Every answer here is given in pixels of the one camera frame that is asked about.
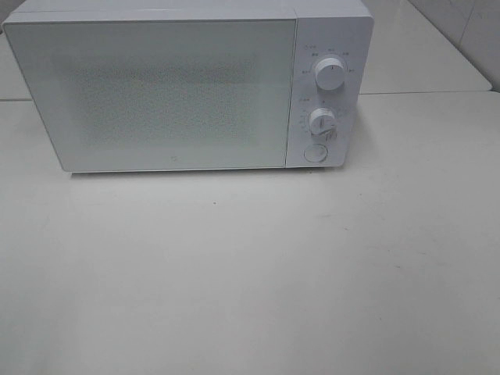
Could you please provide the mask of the white timer knob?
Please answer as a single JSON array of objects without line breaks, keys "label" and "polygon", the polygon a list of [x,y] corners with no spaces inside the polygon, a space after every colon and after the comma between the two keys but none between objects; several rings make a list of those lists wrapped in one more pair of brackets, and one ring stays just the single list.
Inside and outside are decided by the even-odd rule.
[{"label": "white timer knob", "polygon": [[309,114],[309,131],[312,136],[331,134],[336,130],[337,118],[328,108],[318,108]]}]

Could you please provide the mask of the upper white power knob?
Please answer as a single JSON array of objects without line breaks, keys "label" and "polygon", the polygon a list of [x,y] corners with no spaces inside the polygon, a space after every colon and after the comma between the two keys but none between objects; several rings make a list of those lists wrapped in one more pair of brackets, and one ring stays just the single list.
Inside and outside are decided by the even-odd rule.
[{"label": "upper white power knob", "polygon": [[345,81],[345,65],[338,58],[326,57],[315,65],[314,74],[318,88],[334,91]]}]

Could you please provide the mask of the white microwave door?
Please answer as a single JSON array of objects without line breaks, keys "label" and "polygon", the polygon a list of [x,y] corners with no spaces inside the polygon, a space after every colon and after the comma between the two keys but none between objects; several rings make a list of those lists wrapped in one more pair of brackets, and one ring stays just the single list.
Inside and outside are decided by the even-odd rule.
[{"label": "white microwave door", "polygon": [[282,167],[294,20],[11,23],[67,172]]}]

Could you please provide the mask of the round white door button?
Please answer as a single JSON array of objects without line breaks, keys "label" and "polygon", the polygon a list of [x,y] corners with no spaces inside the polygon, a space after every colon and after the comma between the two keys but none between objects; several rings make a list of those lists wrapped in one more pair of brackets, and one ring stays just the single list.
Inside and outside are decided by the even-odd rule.
[{"label": "round white door button", "polygon": [[309,145],[304,151],[304,158],[310,163],[322,163],[328,157],[328,149],[325,145]]}]

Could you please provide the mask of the white microwave oven body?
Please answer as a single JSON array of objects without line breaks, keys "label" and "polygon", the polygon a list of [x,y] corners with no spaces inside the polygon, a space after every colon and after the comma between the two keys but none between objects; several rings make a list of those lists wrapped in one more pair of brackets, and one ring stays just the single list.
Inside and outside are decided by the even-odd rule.
[{"label": "white microwave oven body", "polygon": [[[360,1],[26,1],[10,13],[2,29],[6,35],[5,28],[11,23],[237,20],[295,22],[285,164],[282,167],[203,170],[341,166],[355,122],[356,103],[373,32],[373,17]],[[345,65],[345,81],[334,91],[316,86],[315,65],[326,57],[338,58]],[[318,108],[334,112],[337,127],[331,134],[319,137],[310,134],[309,114]],[[325,161],[308,162],[304,158],[305,149],[314,144],[327,147]]]}]

